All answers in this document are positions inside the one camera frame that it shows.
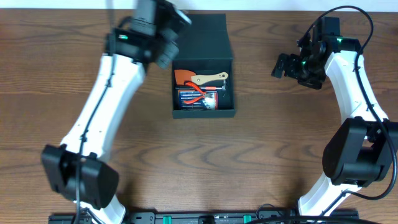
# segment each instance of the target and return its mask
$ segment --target wooden table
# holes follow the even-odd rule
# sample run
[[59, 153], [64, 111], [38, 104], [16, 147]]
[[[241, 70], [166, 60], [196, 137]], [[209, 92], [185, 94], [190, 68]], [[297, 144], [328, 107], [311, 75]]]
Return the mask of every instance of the wooden table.
[[[117, 11], [117, 17], [129, 15]], [[311, 90], [271, 77], [278, 55], [319, 12], [227, 12], [234, 51], [233, 119], [172, 119], [170, 69], [151, 66], [113, 144], [120, 201], [131, 210], [255, 210], [292, 206], [322, 173], [322, 153], [340, 126], [330, 81]], [[341, 33], [363, 43], [367, 20], [340, 12]], [[383, 110], [398, 121], [398, 14], [371, 13], [374, 36], [366, 71]], [[45, 144], [59, 144], [94, 84], [104, 10], [0, 11], [0, 222], [45, 223], [74, 204], [50, 190], [40, 163]], [[381, 193], [383, 182], [361, 192]], [[398, 187], [385, 199], [350, 197], [341, 208], [361, 218], [398, 222]]]

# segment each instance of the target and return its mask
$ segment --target pliers handle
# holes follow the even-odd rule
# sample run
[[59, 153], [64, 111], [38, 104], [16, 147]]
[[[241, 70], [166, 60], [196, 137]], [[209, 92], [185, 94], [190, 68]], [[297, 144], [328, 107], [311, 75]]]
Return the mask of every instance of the pliers handle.
[[205, 95], [205, 94], [206, 94], [206, 92], [202, 91], [202, 90], [200, 89], [200, 87], [199, 87], [198, 85], [194, 84], [193, 82], [185, 82], [184, 84], [185, 84], [186, 86], [190, 86], [190, 87], [196, 89], [196, 91], [198, 91], [198, 92], [199, 92], [200, 94], [202, 94], [202, 95]]
[[202, 94], [202, 96], [199, 96], [199, 97], [197, 97], [197, 98], [195, 98], [193, 100], [184, 100], [184, 103], [187, 104], [187, 105], [196, 103], [197, 101], [205, 99], [206, 97], [211, 97], [211, 95], [209, 95], [206, 92], [202, 91], [200, 89], [200, 87], [198, 85], [194, 84], [193, 82], [185, 82], [185, 85], [194, 88], [196, 91], [198, 91], [200, 94]]

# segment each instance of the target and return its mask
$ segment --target wooden brush handle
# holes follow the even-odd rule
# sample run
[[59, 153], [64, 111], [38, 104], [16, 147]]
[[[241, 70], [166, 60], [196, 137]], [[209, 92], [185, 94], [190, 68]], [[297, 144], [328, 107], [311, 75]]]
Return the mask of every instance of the wooden brush handle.
[[203, 85], [211, 81], [226, 80], [227, 78], [228, 78], [228, 73], [221, 72], [216, 75], [195, 75], [191, 77], [191, 80], [196, 85]]

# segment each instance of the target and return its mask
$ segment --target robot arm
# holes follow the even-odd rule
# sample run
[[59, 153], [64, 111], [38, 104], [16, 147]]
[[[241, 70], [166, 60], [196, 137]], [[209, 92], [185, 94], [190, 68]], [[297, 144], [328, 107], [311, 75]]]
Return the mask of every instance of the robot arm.
[[[119, 175], [106, 164], [124, 112], [144, 82], [148, 65], [167, 67], [178, 54], [175, 40], [191, 24], [166, 0], [140, 0], [134, 18], [128, 20], [130, 29], [114, 29], [115, 43], [108, 36], [95, 85], [76, 123], [60, 147], [46, 146], [42, 153], [52, 190], [72, 201], [77, 160], [81, 161], [80, 206], [103, 223], [121, 223], [126, 214], [115, 195]], [[111, 44], [116, 47], [113, 54]]]
[[[272, 76], [285, 76], [298, 83], [320, 89], [326, 76], [335, 90], [340, 108], [341, 127], [323, 153], [323, 174], [311, 190], [298, 200], [300, 215], [328, 216], [350, 194], [373, 181], [382, 180], [391, 165], [386, 140], [378, 133], [376, 119], [368, 110], [354, 72], [354, 60], [360, 49], [356, 39], [340, 36], [339, 19], [323, 17], [313, 28], [313, 39], [304, 37], [300, 55], [281, 54]], [[359, 74], [365, 92], [389, 135], [397, 142], [397, 123], [388, 121], [372, 91], [364, 69], [364, 58], [359, 56]], [[371, 149], [363, 141], [373, 143]]]
[[[325, 65], [326, 75], [333, 85], [340, 108], [341, 123], [347, 118], [355, 117], [362, 117], [365, 121], [376, 121], [372, 113], [368, 110], [353, 70], [356, 54], [356, 52], [347, 50], [337, 53], [332, 52]], [[374, 110], [380, 117], [380, 120], [388, 119], [374, 96], [368, 77], [366, 76], [364, 57], [362, 55], [359, 56], [358, 66], [360, 66], [359, 74], [361, 75], [362, 83]]]

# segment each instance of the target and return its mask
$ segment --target green connector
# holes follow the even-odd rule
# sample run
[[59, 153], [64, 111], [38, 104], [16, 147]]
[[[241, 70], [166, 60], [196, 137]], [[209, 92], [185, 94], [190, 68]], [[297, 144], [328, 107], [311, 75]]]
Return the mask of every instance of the green connector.
[[163, 224], [172, 224], [172, 217], [163, 217]]
[[244, 215], [243, 216], [243, 223], [251, 222], [251, 215]]

